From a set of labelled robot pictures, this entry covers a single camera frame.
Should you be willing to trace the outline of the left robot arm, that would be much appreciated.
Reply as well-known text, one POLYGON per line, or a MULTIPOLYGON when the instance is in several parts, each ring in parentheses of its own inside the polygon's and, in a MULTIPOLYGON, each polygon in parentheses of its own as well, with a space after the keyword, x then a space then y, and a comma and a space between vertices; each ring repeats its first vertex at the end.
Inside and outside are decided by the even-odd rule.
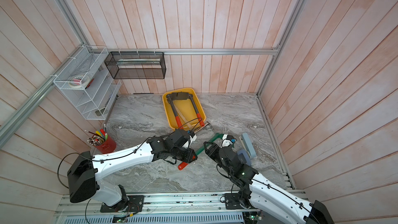
POLYGON ((196 139, 193 131, 176 129, 171 134, 149 137, 138 146, 116 152, 80 153, 67 172, 69 200, 71 203, 99 201, 113 212, 139 211, 141 207, 133 204, 123 186, 113 185, 104 178, 139 164, 166 161, 169 157, 191 163, 198 158, 190 147, 196 139))

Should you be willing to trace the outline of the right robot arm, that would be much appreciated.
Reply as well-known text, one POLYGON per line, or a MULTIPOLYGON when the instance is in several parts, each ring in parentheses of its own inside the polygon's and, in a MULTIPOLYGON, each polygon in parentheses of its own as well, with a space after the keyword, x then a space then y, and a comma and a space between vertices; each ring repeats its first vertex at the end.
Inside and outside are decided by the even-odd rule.
POLYGON ((238 201, 243 207, 266 212, 284 224, 333 224, 326 206, 309 202, 280 188, 253 167, 243 163, 232 146, 204 143, 205 153, 227 178, 239 188, 238 201))

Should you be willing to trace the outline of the wooden handle hoe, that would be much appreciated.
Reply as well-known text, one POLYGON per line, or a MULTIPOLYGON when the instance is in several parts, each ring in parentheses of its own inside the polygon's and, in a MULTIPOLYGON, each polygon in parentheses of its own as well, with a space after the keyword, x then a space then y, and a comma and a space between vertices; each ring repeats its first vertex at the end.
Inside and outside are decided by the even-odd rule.
POLYGON ((193 125, 190 123, 190 120, 188 119, 190 113, 189 107, 181 104, 175 106, 178 112, 178 116, 180 117, 182 123, 186 122, 184 127, 191 130, 193 128, 193 125))

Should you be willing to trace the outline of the green shaft red grip hoe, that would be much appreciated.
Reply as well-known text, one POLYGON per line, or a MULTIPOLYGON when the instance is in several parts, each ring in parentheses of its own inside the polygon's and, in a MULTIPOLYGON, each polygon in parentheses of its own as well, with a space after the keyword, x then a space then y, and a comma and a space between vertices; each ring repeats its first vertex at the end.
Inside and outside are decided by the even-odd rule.
MULTIPOLYGON (((217 139, 222 139, 224 136, 224 134, 222 133, 216 133, 210 140, 208 140, 206 143, 213 143, 215 142, 217 139)), ((206 148, 206 145, 202 145, 196 152, 196 156, 198 156, 201 152, 203 152, 206 148)), ((188 164, 186 162, 182 162, 179 166, 178 166, 178 170, 183 170, 188 164)))

